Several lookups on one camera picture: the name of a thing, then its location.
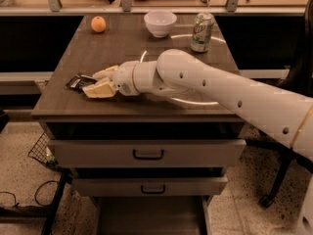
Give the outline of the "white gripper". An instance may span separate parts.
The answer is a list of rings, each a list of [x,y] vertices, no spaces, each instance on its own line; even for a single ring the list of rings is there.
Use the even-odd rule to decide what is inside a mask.
[[[133,79],[133,72],[138,64],[138,61],[125,62],[119,67],[112,66],[95,72],[92,77],[99,81],[85,86],[83,92],[88,98],[110,98],[116,94],[117,88],[124,96],[139,95]]]

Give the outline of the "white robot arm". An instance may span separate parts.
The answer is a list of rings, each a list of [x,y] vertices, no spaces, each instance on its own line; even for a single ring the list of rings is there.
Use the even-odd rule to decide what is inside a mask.
[[[152,62],[125,62],[93,74],[89,98],[117,93],[176,97],[199,91],[298,155],[313,162],[313,99],[223,71],[177,49]]]

